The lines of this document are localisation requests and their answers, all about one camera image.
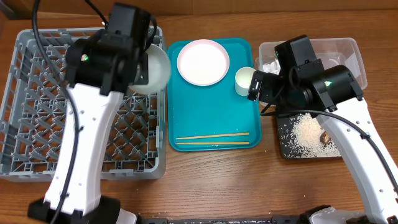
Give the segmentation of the white tissue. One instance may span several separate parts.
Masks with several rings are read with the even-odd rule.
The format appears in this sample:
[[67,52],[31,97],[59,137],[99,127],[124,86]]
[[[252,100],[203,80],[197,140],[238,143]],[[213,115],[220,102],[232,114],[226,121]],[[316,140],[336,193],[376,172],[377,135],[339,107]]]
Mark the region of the white tissue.
[[275,59],[273,62],[271,63],[265,63],[263,66],[263,71],[266,73],[273,73],[275,75],[278,75],[280,72],[280,64],[279,61],[277,59]]

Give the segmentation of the brown food scrap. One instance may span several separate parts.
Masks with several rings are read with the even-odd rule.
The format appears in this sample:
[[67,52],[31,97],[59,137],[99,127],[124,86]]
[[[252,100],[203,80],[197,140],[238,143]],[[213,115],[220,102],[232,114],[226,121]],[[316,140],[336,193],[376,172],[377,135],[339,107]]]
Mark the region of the brown food scrap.
[[329,134],[324,131],[321,136],[320,136],[320,142],[324,145],[327,146],[330,142],[331,142],[331,137],[329,136]]

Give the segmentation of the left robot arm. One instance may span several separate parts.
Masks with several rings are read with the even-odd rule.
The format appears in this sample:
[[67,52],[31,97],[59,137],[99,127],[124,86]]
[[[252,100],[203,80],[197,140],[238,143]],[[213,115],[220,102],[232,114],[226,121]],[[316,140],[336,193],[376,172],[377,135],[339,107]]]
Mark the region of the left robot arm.
[[100,192],[113,119],[130,85],[146,84],[137,68],[157,30],[149,12],[123,3],[104,18],[104,29],[78,39],[66,52],[65,76],[56,74],[66,99],[66,122],[55,175],[30,218],[46,223],[136,223],[137,215]]

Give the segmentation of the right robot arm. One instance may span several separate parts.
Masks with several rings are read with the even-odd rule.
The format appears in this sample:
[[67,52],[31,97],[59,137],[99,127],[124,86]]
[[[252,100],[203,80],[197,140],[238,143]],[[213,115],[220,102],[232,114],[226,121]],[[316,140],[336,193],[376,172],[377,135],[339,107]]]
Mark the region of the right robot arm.
[[325,69],[306,35],[275,47],[274,75],[255,71],[248,99],[275,105],[277,117],[310,114],[339,150],[361,194],[364,212],[321,205],[298,223],[397,223],[397,166],[373,125],[363,90],[344,65]]

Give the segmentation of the grey-white shallow bowl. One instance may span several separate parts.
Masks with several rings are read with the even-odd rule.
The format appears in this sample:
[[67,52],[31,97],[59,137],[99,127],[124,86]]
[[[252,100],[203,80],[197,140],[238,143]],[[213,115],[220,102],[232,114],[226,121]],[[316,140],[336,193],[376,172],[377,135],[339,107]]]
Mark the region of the grey-white shallow bowl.
[[171,64],[165,51],[151,44],[146,51],[148,55],[148,84],[146,85],[129,85],[129,88],[136,93],[150,95],[163,89],[171,76]]

